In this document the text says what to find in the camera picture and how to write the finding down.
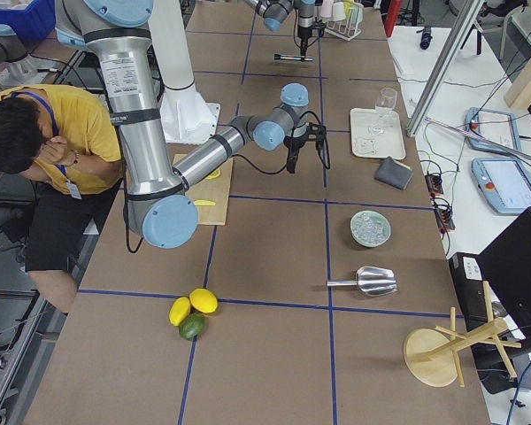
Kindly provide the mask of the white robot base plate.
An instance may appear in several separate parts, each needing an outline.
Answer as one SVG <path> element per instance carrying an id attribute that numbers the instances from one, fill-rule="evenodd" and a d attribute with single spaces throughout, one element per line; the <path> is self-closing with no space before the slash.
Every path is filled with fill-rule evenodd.
<path id="1" fill-rule="evenodd" d="M 207 103 L 195 86 L 165 89 L 161 124 L 168 143 L 202 144 L 216 133 L 221 105 Z"/>

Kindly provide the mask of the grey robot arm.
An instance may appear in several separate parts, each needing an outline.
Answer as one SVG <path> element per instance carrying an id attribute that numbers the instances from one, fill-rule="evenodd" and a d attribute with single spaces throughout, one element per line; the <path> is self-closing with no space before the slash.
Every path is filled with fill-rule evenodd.
<path id="1" fill-rule="evenodd" d="M 198 212 L 187 191 L 246 143 L 273 150 L 306 129 L 308 91 L 290 83 L 269 114 L 235 117 L 214 134 L 176 1 L 58 1 L 55 13 L 59 41 L 99 60 L 130 176 L 127 225 L 151 245 L 189 240 Z"/>
<path id="2" fill-rule="evenodd" d="M 326 23 L 316 17 L 316 1 L 309 0 L 246 0 L 245 3 L 254 10 L 255 14 L 262 17 L 265 26 L 272 32 L 276 32 L 281 24 L 290 15 L 295 12 L 295 26 L 293 40 L 296 47 L 299 48 L 299 54 L 296 56 L 275 54 L 275 60 L 290 60 L 310 62 L 312 58 L 307 56 L 307 50 L 316 43 L 323 35 L 326 29 Z"/>

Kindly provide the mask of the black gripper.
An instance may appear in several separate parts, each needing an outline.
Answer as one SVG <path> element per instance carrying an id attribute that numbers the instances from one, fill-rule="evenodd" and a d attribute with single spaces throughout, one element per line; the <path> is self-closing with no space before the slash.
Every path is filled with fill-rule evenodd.
<path id="1" fill-rule="evenodd" d="M 300 52 L 302 55 L 305 55 L 308 50 L 309 39 L 312 36 L 312 26 L 306 27 L 304 25 L 298 24 L 296 35 L 299 39 L 299 43 L 301 44 Z"/>
<path id="2" fill-rule="evenodd" d="M 299 151 L 304 146 L 304 138 L 302 136 L 286 136 L 283 142 L 288 149 L 287 171 L 294 174 Z"/>

